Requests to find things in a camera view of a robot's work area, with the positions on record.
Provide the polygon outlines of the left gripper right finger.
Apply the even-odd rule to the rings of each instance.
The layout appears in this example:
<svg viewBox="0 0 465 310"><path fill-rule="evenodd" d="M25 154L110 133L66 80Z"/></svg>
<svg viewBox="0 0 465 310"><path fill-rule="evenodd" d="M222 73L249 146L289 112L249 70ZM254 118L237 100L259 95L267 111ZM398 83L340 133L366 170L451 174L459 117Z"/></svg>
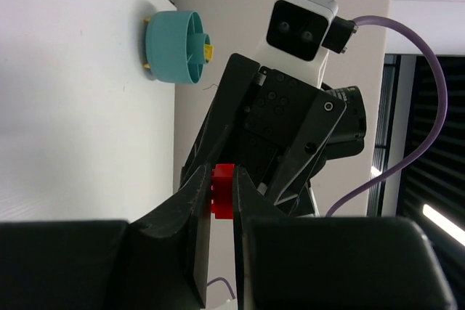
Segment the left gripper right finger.
<svg viewBox="0 0 465 310"><path fill-rule="evenodd" d="M240 309L456 309L422 229L403 218L286 216L232 177Z"/></svg>

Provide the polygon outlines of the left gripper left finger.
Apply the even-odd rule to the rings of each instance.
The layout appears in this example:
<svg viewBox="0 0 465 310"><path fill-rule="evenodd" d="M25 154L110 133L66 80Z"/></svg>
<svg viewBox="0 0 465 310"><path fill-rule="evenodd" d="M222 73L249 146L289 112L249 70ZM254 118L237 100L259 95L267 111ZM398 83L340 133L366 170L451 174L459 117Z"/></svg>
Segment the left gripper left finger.
<svg viewBox="0 0 465 310"><path fill-rule="evenodd" d="M3 309L202 309L211 166L124 220L1 224Z"/></svg>

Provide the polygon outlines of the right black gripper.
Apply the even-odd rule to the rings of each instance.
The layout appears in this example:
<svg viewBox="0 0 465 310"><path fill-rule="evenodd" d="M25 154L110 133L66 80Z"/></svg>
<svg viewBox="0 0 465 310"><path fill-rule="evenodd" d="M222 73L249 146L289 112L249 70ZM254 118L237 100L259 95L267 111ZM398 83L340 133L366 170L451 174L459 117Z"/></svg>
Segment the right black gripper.
<svg viewBox="0 0 465 310"><path fill-rule="evenodd" d="M181 185L199 166L217 164L258 70L264 80L243 122L245 140L239 152L239 164L252 182L267 185L267 199L277 205L322 149L346 109L345 102L278 70L259 68L258 62L241 54L230 56L182 168Z"/></svg>

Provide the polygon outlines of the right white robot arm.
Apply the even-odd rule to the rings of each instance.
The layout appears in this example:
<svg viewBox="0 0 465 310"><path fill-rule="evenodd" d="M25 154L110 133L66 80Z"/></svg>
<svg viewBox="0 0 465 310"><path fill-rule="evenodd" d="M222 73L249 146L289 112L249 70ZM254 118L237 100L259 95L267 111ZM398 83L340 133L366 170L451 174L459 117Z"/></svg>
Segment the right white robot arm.
<svg viewBox="0 0 465 310"><path fill-rule="evenodd" d="M365 133L356 86L315 88L233 54L180 180L186 182L204 163L234 164L284 214L313 215L311 178L329 160L359 154Z"/></svg>

